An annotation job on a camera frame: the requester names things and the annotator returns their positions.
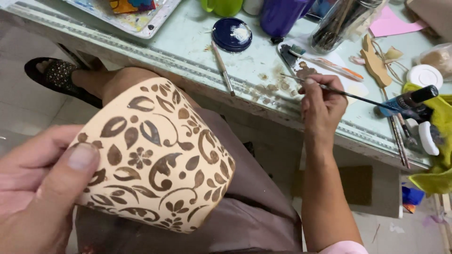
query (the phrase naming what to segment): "yellow rag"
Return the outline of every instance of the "yellow rag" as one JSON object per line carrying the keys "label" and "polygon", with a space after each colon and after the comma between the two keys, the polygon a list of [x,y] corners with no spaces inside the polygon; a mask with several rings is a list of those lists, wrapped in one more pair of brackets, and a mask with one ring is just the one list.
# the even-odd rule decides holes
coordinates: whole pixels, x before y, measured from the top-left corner
{"label": "yellow rag", "polygon": [[[403,93],[418,90],[421,87],[407,83]],[[426,193],[446,194],[452,191],[452,95],[439,95],[425,101],[425,105],[433,109],[430,122],[438,127],[441,136],[445,139],[444,145],[438,146],[439,155],[433,160],[433,167],[428,173],[414,174],[409,179]]]}

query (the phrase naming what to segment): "pink sleeve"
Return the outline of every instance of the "pink sleeve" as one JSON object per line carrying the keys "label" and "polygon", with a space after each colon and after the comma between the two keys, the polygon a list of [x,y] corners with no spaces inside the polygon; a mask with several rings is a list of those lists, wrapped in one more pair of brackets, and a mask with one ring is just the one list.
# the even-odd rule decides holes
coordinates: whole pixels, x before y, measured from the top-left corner
{"label": "pink sleeve", "polygon": [[342,241],[327,247],[319,254],[369,254],[361,244],[353,241]]}

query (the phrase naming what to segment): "studded sandal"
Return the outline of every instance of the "studded sandal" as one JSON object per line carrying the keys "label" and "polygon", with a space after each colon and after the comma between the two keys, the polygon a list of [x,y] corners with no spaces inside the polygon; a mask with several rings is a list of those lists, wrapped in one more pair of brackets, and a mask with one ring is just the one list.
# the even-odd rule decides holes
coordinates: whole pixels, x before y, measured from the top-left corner
{"label": "studded sandal", "polygon": [[[41,73],[36,68],[36,65],[49,60],[53,61],[47,66],[44,73]],[[76,97],[96,108],[102,108],[101,99],[72,83],[71,74],[73,71],[79,69],[73,64],[61,59],[39,57],[26,63],[24,69],[27,76],[36,83],[55,92]]]}

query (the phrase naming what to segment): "gray skirt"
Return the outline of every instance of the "gray skirt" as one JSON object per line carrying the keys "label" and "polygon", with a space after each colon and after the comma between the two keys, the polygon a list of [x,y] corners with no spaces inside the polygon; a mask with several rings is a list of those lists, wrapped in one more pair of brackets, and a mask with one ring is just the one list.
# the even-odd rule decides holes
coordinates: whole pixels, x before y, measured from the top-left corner
{"label": "gray skirt", "polygon": [[236,161],[234,178],[204,224],[186,235],[79,207],[79,250],[94,253],[197,254],[301,252],[301,220],[291,204],[217,113],[196,112]]}

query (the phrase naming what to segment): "pink paper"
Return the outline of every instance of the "pink paper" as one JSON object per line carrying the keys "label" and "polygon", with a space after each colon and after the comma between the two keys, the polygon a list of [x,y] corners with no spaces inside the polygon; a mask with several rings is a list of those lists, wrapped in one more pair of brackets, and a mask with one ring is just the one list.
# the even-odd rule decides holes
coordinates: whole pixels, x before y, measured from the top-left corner
{"label": "pink paper", "polygon": [[395,34],[416,32],[428,27],[423,20],[415,23],[406,23],[398,18],[392,10],[386,6],[381,10],[381,17],[370,26],[375,37],[383,37]]}

